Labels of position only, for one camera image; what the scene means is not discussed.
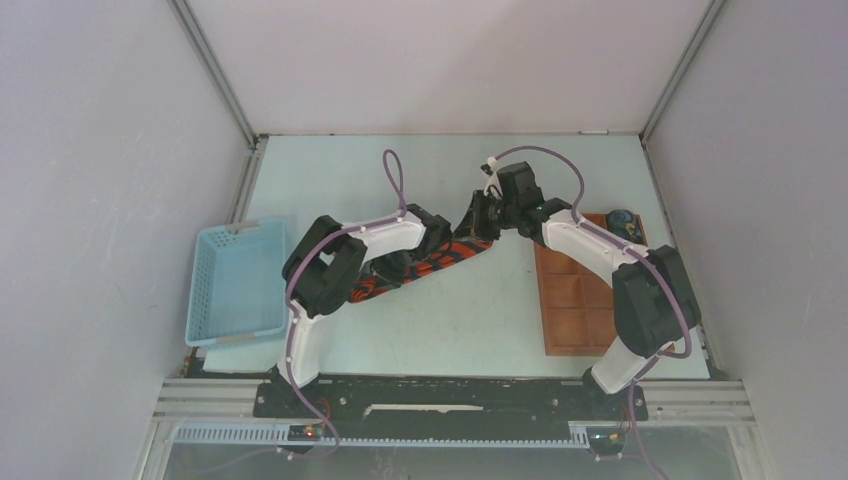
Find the orange navy striped tie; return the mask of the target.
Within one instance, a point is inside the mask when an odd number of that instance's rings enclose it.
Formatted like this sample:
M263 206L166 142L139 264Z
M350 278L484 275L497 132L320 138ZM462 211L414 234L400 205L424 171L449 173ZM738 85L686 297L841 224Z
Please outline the orange navy striped tie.
M363 266L348 297L348 302L362 303L399 289L406 284L482 254L492 246L492 241L471 238L452 239L438 251L423 259L414 259L406 252L394 252L376 258Z

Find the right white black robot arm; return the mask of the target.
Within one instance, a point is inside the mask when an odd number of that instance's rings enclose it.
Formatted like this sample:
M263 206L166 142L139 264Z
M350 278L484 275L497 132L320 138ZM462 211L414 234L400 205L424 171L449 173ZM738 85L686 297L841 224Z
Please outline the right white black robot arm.
M622 390L643 378L661 358L687 359L700 310L680 253L627 241L588 220L577 201L546 197L526 162L505 165L490 157L481 167L483 188L472 194L470 234L495 241L504 230L564 254L612 290L616 337L584 375L585 411L606 418L622 403Z

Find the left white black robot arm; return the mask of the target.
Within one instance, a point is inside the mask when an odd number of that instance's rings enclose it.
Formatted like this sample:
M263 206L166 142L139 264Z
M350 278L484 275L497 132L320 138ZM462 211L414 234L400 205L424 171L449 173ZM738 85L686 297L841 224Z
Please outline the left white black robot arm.
M364 224L343 224L328 215L314 221L284 264L285 303L290 310L278 369L287 380L277 402L292 416L316 403L309 384L320 372L321 351L334 323L329 316L353 299L364 282L401 287L412 267L446 245L450 222L414 204Z

